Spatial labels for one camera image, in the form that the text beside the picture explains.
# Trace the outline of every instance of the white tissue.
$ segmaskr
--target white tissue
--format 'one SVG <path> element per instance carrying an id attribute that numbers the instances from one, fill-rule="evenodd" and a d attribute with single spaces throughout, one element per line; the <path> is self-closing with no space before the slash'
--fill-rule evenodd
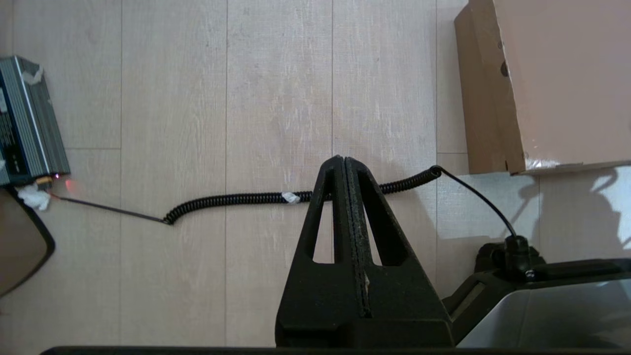
<path id="1" fill-rule="evenodd" d="M 287 201 L 287 203 L 289 203 L 290 205 L 295 205 L 296 203 L 300 203 L 300 197 L 294 195 L 291 192 L 283 192 L 281 193 L 281 195 L 283 196 L 285 201 Z"/>
<path id="2" fill-rule="evenodd" d="M 37 184 L 28 185 L 18 191 L 18 197 L 24 200 L 24 204 L 30 208 L 37 208 L 40 211 L 46 210 L 50 195 L 45 191 L 39 191 Z"/>
<path id="3" fill-rule="evenodd" d="M 35 75 L 31 75 L 31 73 L 27 71 L 22 72 L 22 81 L 29 85 L 39 84 L 42 81 L 42 75 L 44 74 L 44 67 L 40 66 Z"/>

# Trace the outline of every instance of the cardboard box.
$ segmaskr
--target cardboard box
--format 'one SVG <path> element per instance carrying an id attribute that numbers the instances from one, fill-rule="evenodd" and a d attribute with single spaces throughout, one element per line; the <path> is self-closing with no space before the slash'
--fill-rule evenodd
<path id="1" fill-rule="evenodd" d="M 469 0 L 455 19 L 472 174 L 631 164 L 631 1 Z"/>

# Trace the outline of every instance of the black wire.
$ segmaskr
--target black wire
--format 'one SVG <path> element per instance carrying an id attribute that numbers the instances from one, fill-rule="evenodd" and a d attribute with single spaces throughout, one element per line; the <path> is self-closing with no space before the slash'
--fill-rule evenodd
<path id="1" fill-rule="evenodd" d="M 509 220 L 506 218 L 506 216 L 504 216 L 504 214 L 499 210 L 499 208 L 497 208 L 491 201 L 488 200 L 488 198 L 484 197 L 484 195 L 482 195 L 481 193 L 478 192 L 478 190 L 472 188 L 469 184 L 465 183 L 464 181 L 458 179 L 457 177 L 455 177 L 454 175 L 452 175 L 449 171 L 443 169 L 441 166 L 439 165 L 434 165 L 433 167 L 430 168 L 431 169 L 439 169 L 440 171 L 442 171 L 445 175 L 449 176 L 450 178 L 452 178 L 455 182 L 459 183 L 460 185 L 464 186 L 465 188 L 469 189 L 469 191 L 473 192 L 477 197 L 479 197 L 482 201 L 486 202 L 487 205 L 500 217 L 500 219 L 502 220 L 502 222 L 504 222 L 504 224 L 506 225 L 506 228 L 509 230 L 510 234 L 512 236 L 517 236 L 517 233 L 515 233 L 515 229 L 513 229 L 512 224 L 510 224 Z"/>
<path id="2" fill-rule="evenodd" d="M 144 218 L 144 219 L 148 219 L 148 220 L 152 220 L 154 222 L 160 222 L 160 223 L 164 223 L 164 224 L 168 224 L 166 223 L 163 219 L 159 219 L 157 217 L 152 217 L 149 215 L 143 215 L 143 214 L 139 214 L 136 212 L 132 212 L 132 211 L 126 211 L 126 210 L 121 210 L 120 208 L 115 208 L 115 207 L 109 207 L 109 206 L 104 206 L 104 205 L 99 205 L 97 203 L 92 203 L 92 202 L 87 202 L 87 201 L 81 201 L 81 200 L 76 200 L 74 198 L 68 198 L 68 197 L 60 197 L 60 196 L 56 196 L 58 199 L 63 200 L 63 201 L 68 201 L 68 202 L 73 202 L 73 203 L 79 203 L 80 205 L 86 205 L 86 206 L 90 206 L 90 207 L 96 207 L 96 208 L 101 208 L 102 210 L 108 210 L 108 211 L 112 211 L 112 212 L 118 212 L 120 214 L 124 214 L 124 215 L 130 215 L 130 216 L 134 216 L 134 217 L 139 217 L 139 218 Z"/>
<path id="3" fill-rule="evenodd" d="M 410 190 L 410 189 L 417 188 L 419 186 L 428 184 L 428 183 L 438 179 L 440 177 L 440 175 L 443 174 L 443 173 L 445 175 L 449 176 L 455 182 L 457 182 L 460 185 L 464 186 L 465 188 L 469 189 L 477 197 L 482 199 L 482 201 L 484 201 L 500 217 L 500 219 L 502 219 L 502 222 L 504 222 L 504 224 L 506 225 L 506 228 L 508 228 L 509 232 L 513 236 L 517 236 L 517 234 L 515 233 L 515 230 L 513 229 L 512 225 L 510 224 L 509 220 L 506 219 L 506 217 L 504 217 L 504 214 L 502 214 L 500 212 L 500 210 L 493 203 L 491 203 L 491 201 L 489 201 L 486 197 L 484 197 L 476 189 L 474 189 L 471 186 L 469 186 L 469 184 L 467 184 L 464 181 L 458 179 L 457 177 L 455 177 L 454 175 L 452 175 L 450 172 L 448 172 L 447 170 L 443 169 L 439 165 L 434 165 L 434 166 L 432 166 L 431 168 L 429 168 L 429 169 L 427 169 L 425 171 L 422 171 L 422 172 L 420 172 L 420 173 L 418 173 L 418 174 L 416 174 L 414 176 L 408 177 L 408 178 L 403 179 L 403 180 L 393 181 L 391 183 L 386 183 L 386 184 L 380 184 L 379 188 L 381 189 L 381 192 L 384 195 L 388 195 L 388 194 L 391 194 L 391 193 L 402 192 L 402 191 Z M 311 197 L 313 195 L 313 191 L 299 191 L 299 192 L 294 192 L 293 194 L 297 195 L 300 198 L 300 202 L 301 203 L 302 202 L 309 202 L 309 201 L 311 201 Z M 131 215 L 131 216 L 134 216 L 134 217 L 148 219 L 148 220 L 152 220 L 154 222 L 160 222 L 160 223 L 168 224 L 170 226 L 175 224 L 175 221 L 178 220 L 179 218 L 181 218 L 182 216 L 184 216 L 185 214 L 189 214 L 189 213 L 191 213 L 193 211 L 201 210 L 201 209 L 204 209 L 204 208 L 232 206 L 232 205 L 261 205 L 261 204 L 265 204 L 265 203 L 287 203 L 287 201 L 285 200 L 283 195 L 281 193 L 279 193 L 279 192 L 239 193 L 239 194 L 233 194 L 233 195 L 208 196 L 208 197 L 202 197 L 202 198 L 198 198 L 198 199 L 195 199 L 195 200 L 187 201 L 187 202 L 184 202 L 184 203 L 182 203 L 180 205 L 177 205 L 175 208 L 173 208 L 171 211 L 169 211 L 164 218 L 160 219 L 160 218 L 152 217 L 152 216 L 149 216 L 149 215 L 143 215 L 143 214 L 139 214 L 139 213 L 136 213 L 136 212 L 130 212 L 130 211 L 122 210 L 120 208 L 108 207 L 108 206 L 99 205 L 99 204 L 92 203 L 92 202 L 76 200 L 74 198 L 59 197 L 59 199 L 64 200 L 64 201 L 68 201 L 68 202 L 79 203 L 81 205 L 101 208 L 101 209 L 108 210 L 108 211 L 118 212 L 120 214 L 126 214 L 126 215 Z M 330 195 L 327 195 L 325 197 L 325 200 L 327 200 L 327 201 L 330 200 L 330 199 L 331 199 Z"/>

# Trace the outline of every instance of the wooden floor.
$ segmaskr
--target wooden floor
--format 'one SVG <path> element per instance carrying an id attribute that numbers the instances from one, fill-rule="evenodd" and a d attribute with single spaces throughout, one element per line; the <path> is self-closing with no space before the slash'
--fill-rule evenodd
<path id="1" fill-rule="evenodd" d="M 467 171 L 453 27 L 464 0 L 0 4 L 1 54 L 45 68 L 73 171 L 60 195 L 161 216 L 205 195 L 311 189 L 336 154 L 380 182 L 437 162 Z M 463 179 L 548 261 L 631 255 L 631 169 Z M 388 201 L 441 296 L 506 235 L 446 178 Z M 54 202 L 40 215 L 57 250 L 0 300 L 0 354 L 273 346 L 306 208 L 217 208 L 168 227 Z"/>

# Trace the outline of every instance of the power inverter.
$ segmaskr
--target power inverter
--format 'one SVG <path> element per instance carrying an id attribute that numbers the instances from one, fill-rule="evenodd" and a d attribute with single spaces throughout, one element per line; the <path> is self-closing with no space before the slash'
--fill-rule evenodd
<path id="1" fill-rule="evenodd" d="M 0 186 L 70 173 L 42 73 L 21 57 L 0 59 Z"/>

